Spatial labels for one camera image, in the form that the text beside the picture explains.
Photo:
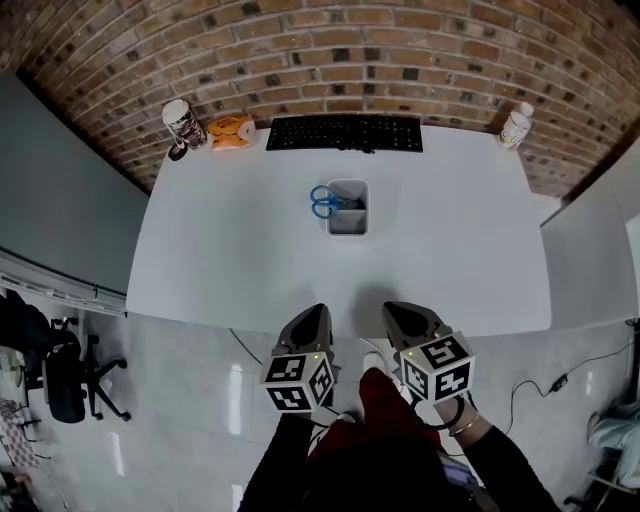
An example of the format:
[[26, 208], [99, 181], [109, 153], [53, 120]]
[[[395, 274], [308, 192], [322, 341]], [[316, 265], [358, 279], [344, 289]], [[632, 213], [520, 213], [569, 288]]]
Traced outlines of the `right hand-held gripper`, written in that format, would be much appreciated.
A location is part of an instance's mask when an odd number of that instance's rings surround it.
[[399, 357], [399, 379], [413, 395], [436, 404], [470, 389], [474, 353], [460, 331], [410, 302], [386, 301], [382, 316]]

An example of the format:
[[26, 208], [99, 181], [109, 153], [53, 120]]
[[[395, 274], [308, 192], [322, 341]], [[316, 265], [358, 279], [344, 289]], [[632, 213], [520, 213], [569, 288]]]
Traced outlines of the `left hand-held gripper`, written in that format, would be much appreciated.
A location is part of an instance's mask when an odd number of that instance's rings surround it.
[[285, 325], [263, 364], [260, 384], [278, 412], [314, 413], [332, 404], [333, 358], [331, 313], [318, 303]]

